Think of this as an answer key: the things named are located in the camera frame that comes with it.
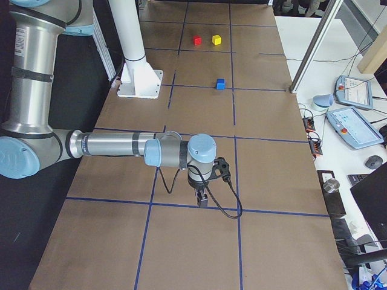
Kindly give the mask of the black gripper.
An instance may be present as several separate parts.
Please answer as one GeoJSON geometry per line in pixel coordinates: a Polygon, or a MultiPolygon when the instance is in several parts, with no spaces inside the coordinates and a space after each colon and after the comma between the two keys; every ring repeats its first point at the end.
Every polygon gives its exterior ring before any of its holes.
{"type": "Polygon", "coordinates": [[[207,208],[208,206],[208,196],[206,194],[205,188],[209,185],[209,181],[196,181],[190,176],[188,177],[189,185],[195,189],[195,196],[197,198],[197,206],[199,208],[207,208]]]}

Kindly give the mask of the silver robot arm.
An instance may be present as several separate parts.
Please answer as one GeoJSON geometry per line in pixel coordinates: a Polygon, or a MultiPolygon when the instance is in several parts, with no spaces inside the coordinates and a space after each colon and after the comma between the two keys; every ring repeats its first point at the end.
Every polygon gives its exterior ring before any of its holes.
{"type": "Polygon", "coordinates": [[[207,206],[208,183],[218,164],[216,143],[209,135],[184,141],[173,131],[104,134],[49,126],[57,38],[93,34],[92,1],[11,1],[10,14],[16,21],[16,39],[10,115],[1,126],[2,176],[26,178],[82,156],[138,156],[149,166],[187,170],[198,206],[207,206]]]}

